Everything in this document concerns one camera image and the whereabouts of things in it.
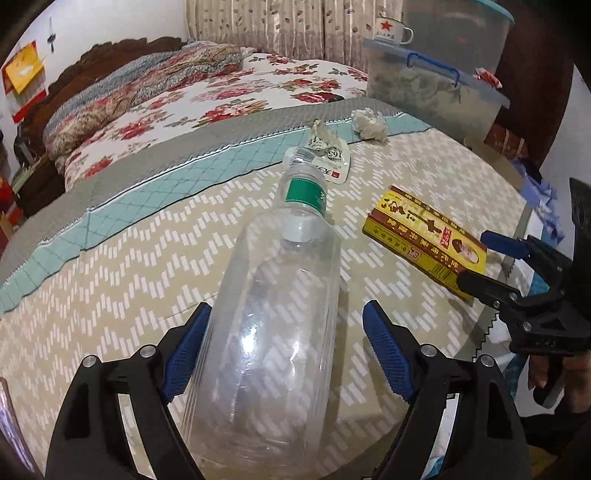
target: white wall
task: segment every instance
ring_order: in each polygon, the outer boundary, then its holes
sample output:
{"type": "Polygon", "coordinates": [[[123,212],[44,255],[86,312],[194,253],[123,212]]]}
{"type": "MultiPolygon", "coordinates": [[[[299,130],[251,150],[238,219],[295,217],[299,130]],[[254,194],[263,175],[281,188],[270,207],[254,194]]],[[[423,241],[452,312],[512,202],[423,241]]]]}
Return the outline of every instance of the white wall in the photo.
{"type": "Polygon", "coordinates": [[[566,234],[558,250],[572,258],[574,225],[569,178],[591,184],[591,93],[576,67],[562,123],[540,173],[558,190],[557,213],[566,234]]]}
{"type": "MultiPolygon", "coordinates": [[[[125,38],[180,37],[187,40],[184,0],[56,0],[27,29],[13,51],[37,40],[40,58],[45,57],[46,86],[97,43],[125,38]],[[55,53],[47,44],[50,18],[55,53]]],[[[0,128],[8,152],[11,175],[18,169],[12,144],[17,128],[0,87],[0,128]]]]}

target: floral bedsheet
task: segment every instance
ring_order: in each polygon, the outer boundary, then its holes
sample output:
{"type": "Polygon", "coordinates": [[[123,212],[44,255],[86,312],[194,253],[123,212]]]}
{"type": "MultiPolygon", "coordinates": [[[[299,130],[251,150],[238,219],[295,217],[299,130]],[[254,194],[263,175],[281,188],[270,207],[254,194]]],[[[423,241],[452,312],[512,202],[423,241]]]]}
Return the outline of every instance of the floral bedsheet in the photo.
{"type": "Polygon", "coordinates": [[[212,122],[275,108],[365,96],[366,74],[324,60],[256,53],[239,72],[202,80],[131,109],[56,165],[66,191],[113,162],[212,122]]]}

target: plastic storage box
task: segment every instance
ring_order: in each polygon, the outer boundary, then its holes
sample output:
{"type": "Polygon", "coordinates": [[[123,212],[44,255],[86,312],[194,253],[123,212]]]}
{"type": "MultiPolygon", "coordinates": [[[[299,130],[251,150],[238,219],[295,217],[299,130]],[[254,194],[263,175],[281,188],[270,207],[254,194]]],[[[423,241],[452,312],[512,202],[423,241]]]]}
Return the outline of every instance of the plastic storage box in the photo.
{"type": "Polygon", "coordinates": [[[414,31],[408,48],[469,74],[495,72],[515,23],[491,0],[404,0],[402,15],[414,31]]]}
{"type": "Polygon", "coordinates": [[[482,80],[419,53],[365,40],[367,95],[400,108],[463,143],[483,141],[509,100],[482,80]]]}

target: beige mat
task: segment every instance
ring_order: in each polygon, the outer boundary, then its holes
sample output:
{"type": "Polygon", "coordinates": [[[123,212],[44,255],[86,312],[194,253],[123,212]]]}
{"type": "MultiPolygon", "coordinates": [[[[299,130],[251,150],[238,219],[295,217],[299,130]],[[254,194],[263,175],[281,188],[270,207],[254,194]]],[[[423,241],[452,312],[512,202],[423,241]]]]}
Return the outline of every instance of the beige mat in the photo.
{"type": "MultiPolygon", "coordinates": [[[[361,233],[383,192],[390,184],[400,186],[474,236],[485,229],[513,235],[525,206],[490,166],[434,129],[391,137],[386,146],[361,142],[351,149],[349,179],[331,185],[328,198],[343,238],[342,281],[322,451],[309,479],[335,471],[391,435],[406,411],[363,332],[368,300],[378,299],[392,321],[447,355],[461,349],[470,357],[482,339],[482,329],[475,328],[480,303],[462,302],[361,233]]],[[[213,303],[241,225],[271,206],[280,175],[280,166],[254,172],[140,221],[66,264],[0,322],[0,375],[9,382],[42,470],[61,401],[82,358],[126,357],[184,323],[198,302],[213,303]]],[[[497,278],[501,261],[489,254],[487,275],[497,278]]],[[[138,469],[150,473],[129,402],[124,405],[138,469]]],[[[184,398],[177,397],[171,412],[178,423],[183,408],[184,398]]],[[[378,457],[387,447],[374,447],[378,457]]],[[[364,461],[355,475],[371,474],[374,460],[364,461]]],[[[203,472],[208,480],[262,478],[210,465],[203,472]]]]}

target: clear plastic bottle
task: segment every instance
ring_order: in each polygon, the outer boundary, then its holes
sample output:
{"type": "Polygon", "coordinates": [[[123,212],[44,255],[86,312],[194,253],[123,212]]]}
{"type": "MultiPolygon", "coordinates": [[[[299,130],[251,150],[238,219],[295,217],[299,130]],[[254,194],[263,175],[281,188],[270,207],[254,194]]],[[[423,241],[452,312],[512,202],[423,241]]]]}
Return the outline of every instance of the clear plastic bottle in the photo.
{"type": "Polygon", "coordinates": [[[234,247],[191,381],[189,451],[231,468],[296,475],[314,465],[335,344],[340,238],[326,182],[307,164],[234,247]]]}

